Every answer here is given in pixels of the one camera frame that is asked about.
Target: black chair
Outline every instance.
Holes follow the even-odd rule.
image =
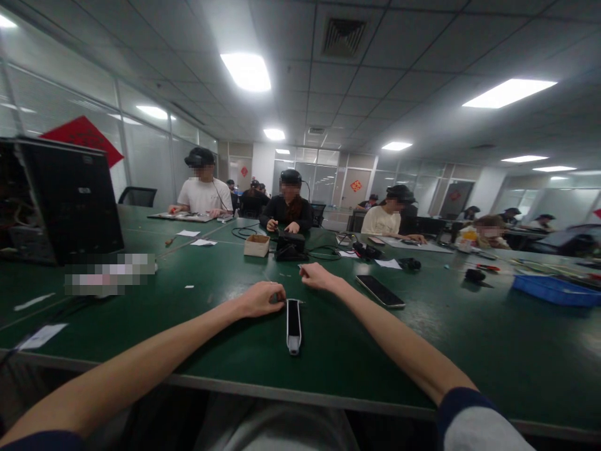
[[[154,188],[127,187],[119,198],[119,204],[152,207],[157,190]]]
[[[313,209],[313,227],[321,227],[321,223],[324,222],[324,210],[326,209],[325,204],[311,204]]]

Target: red decoration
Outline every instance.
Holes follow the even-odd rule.
[[[109,168],[123,160],[122,154],[85,116],[50,130],[40,138],[104,150]]]
[[[359,191],[362,187],[363,185],[361,185],[361,182],[358,180],[355,180],[353,183],[351,183],[351,189],[355,192]]]

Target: computer case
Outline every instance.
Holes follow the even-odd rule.
[[[17,137],[0,139],[0,157],[0,257],[63,266],[123,250],[104,152]],[[33,210],[28,224],[21,207]]]

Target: woman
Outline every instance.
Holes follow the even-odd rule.
[[[306,199],[301,197],[302,178],[298,171],[286,169],[280,174],[282,195],[274,196],[259,222],[269,232],[275,232],[278,224],[286,224],[286,232],[308,231],[313,226],[313,210]]]
[[[511,249],[503,239],[505,222],[500,215],[486,215],[476,219],[467,227],[460,230],[460,235],[465,232],[476,232],[476,246],[480,249]]]
[[[400,235],[400,211],[415,202],[413,193],[405,185],[395,185],[386,190],[386,200],[377,207],[371,207],[361,227],[361,233],[410,239],[426,243],[422,235]]]

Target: cardboard box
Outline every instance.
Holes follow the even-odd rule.
[[[244,255],[265,257],[269,252],[269,237],[251,235],[244,242]]]

